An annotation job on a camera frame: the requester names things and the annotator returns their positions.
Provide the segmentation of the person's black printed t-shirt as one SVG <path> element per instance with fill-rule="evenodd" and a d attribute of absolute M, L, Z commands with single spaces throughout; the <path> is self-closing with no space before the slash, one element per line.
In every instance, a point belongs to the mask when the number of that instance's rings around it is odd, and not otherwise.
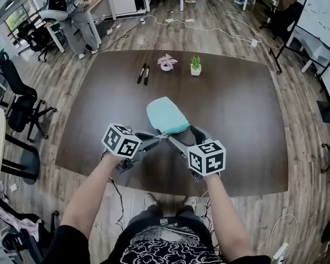
<path fill-rule="evenodd" d="M 119 236 L 101 264 L 271 264 L 267 255 L 232 262 L 214 252 L 206 226 L 185 217 L 151 217 L 146 210 Z M 89 239 L 79 230 L 60 225 L 42 264 L 90 264 Z"/>

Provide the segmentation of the white extension socket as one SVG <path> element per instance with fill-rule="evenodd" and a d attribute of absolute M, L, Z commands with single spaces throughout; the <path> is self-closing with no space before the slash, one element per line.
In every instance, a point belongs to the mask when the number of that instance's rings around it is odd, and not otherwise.
<path fill-rule="evenodd" d="M 288 248 L 289 244 L 284 242 L 282 246 L 274 253 L 272 256 L 272 264 L 283 264 L 285 258 L 285 252 Z"/>

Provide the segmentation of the window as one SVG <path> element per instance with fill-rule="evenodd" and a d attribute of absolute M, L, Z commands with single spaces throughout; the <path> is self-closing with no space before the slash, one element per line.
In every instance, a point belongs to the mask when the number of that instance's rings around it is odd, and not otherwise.
<path fill-rule="evenodd" d="M 37 7 L 33 0 L 27 0 L 3 22 L 8 29 L 8 37 L 12 39 L 17 35 L 18 26 L 25 20 L 33 21 L 36 17 Z"/>

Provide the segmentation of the person's right white shoe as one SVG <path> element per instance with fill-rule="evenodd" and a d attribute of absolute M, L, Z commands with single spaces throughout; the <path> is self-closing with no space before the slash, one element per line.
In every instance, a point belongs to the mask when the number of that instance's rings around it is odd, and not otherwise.
<path fill-rule="evenodd" d="M 190 206 L 193 210 L 197 207 L 198 204 L 198 197 L 196 196 L 188 196 L 185 199 L 184 206 Z"/>

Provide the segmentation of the long wooden top desk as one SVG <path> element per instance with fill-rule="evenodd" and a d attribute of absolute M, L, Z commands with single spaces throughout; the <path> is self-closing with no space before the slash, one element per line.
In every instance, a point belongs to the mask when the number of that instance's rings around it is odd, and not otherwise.
<path fill-rule="evenodd" d="M 101 4 L 103 1 L 108 1 L 108 6 L 111 12 L 111 17 L 113 20 L 116 20 L 117 17 L 115 15 L 115 11 L 113 8 L 113 1 L 112 0 L 90 0 L 90 3 L 87 3 L 86 6 L 83 8 L 83 12 L 86 15 L 87 18 L 87 22 L 89 23 L 89 26 L 91 28 L 91 31 L 93 32 L 93 35 L 97 41 L 97 43 L 100 45 L 102 43 L 99 32 L 97 31 L 96 25 L 95 25 L 95 21 L 99 20 L 104 20 L 105 18 L 109 18 L 108 16 L 103 16 L 100 18 L 96 18 L 96 16 L 92 15 L 92 10 L 95 9 L 96 7 L 98 7 L 99 4 Z M 58 47 L 58 49 L 60 50 L 61 53 L 65 52 L 64 47 L 62 46 L 62 44 L 60 43 L 58 37 L 56 36 L 55 32 L 51 29 L 52 25 L 59 23 L 60 21 L 55 21 L 53 23 L 49 23 L 47 22 L 45 27 L 47 28 L 48 32 L 50 33 L 51 37 L 53 38 L 56 46 Z"/>

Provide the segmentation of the light blue pencil pouch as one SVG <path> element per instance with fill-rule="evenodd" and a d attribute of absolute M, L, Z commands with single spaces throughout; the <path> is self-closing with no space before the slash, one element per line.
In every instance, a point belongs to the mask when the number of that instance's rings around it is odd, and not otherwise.
<path fill-rule="evenodd" d="M 160 140 L 182 133 L 190 126 L 180 109 L 168 97 L 149 103 L 146 112 L 152 127 L 160 132 L 156 135 Z"/>

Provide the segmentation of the white hanging helmet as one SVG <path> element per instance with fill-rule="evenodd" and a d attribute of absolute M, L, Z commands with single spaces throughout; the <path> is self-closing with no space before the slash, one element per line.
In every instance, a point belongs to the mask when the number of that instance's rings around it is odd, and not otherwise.
<path fill-rule="evenodd" d="M 68 13 L 60 10 L 41 10 L 40 11 L 40 16 L 42 20 L 53 23 L 55 21 L 64 21 L 65 19 L 68 18 Z"/>

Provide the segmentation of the person's white shoe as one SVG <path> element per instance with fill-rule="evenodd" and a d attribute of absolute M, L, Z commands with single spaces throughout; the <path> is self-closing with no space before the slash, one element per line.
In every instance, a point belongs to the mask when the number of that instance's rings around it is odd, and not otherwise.
<path fill-rule="evenodd" d="M 198 204 L 198 197 L 196 196 L 188 196 L 185 199 L 184 206 L 190 206 L 193 210 L 197 207 Z"/>
<path fill-rule="evenodd" d="M 157 206 L 158 201 L 152 194 L 147 193 L 144 197 L 144 205 L 146 208 L 148 208 L 150 206 Z"/>

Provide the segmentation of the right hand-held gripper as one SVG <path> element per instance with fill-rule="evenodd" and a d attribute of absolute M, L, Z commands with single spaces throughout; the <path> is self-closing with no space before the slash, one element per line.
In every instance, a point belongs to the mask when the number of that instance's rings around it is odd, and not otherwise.
<path fill-rule="evenodd" d="M 213 141 L 212 136 L 204 129 L 191 125 L 196 145 L 186 145 L 174 136 L 168 142 L 178 151 L 183 159 L 188 159 L 188 167 L 192 170 L 194 181 L 219 173 L 226 168 L 226 149 L 220 141 Z"/>

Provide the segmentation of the person's right forearm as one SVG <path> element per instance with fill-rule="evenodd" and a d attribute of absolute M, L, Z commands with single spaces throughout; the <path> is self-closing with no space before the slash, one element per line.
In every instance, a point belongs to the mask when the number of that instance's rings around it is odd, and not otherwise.
<path fill-rule="evenodd" d="M 232 262 L 254 252 L 240 217 L 231 203 L 218 174 L 205 177 L 212 208 L 212 220 L 219 249 Z"/>

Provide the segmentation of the green plant in white pot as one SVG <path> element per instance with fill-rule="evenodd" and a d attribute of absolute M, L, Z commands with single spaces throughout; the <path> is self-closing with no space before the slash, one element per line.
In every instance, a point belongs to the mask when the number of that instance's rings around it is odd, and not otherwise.
<path fill-rule="evenodd" d="M 193 56 L 190 61 L 190 70 L 192 76 L 201 74 L 201 59 L 199 56 Z"/>

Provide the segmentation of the whiteboard on black stand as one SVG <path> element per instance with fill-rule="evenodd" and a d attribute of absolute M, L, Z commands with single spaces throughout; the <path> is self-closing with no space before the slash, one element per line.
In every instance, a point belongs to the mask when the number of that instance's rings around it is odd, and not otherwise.
<path fill-rule="evenodd" d="M 296 26 L 310 33 L 330 48 L 330 0 L 305 0 L 300 18 L 294 23 L 294 25 L 292 25 L 290 35 L 280 48 L 279 52 L 274 54 L 272 50 L 269 50 L 269 54 L 272 55 L 275 60 L 278 75 L 282 73 L 278 58 L 283 50 L 287 49 L 298 54 L 297 51 L 286 46 L 287 41 Z M 324 71 L 328 69 L 329 66 L 330 63 L 326 66 Z"/>

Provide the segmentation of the black swivel chair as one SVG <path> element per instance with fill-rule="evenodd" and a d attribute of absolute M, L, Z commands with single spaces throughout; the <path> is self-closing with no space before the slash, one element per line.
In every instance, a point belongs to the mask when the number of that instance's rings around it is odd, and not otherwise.
<path fill-rule="evenodd" d="M 46 27 L 36 28 L 33 23 L 28 21 L 24 21 L 18 26 L 18 37 L 25 40 L 32 51 L 40 53 L 37 57 L 38 61 L 43 55 L 43 61 L 47 62 L 47 52 L 56 47 Z"/>

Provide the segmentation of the black backpack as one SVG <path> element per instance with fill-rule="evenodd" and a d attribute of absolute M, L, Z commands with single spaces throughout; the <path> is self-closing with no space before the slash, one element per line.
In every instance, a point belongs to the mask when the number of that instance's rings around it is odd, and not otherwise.
<path fill-rule="evenodd" d="M 48 0 L 48 9 L 66 12 L 67 11 L 66 0 Z"/>

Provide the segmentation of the person's left forearm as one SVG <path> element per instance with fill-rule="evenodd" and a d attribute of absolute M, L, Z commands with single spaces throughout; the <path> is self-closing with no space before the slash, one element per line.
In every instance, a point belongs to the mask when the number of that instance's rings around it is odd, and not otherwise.
<path fill-rule="evenodd" d="M 122 158 L 108 154 L 100 161 L 69 201 L 61 225 L 71 226 L 90 237 L 108 180 Z"/>

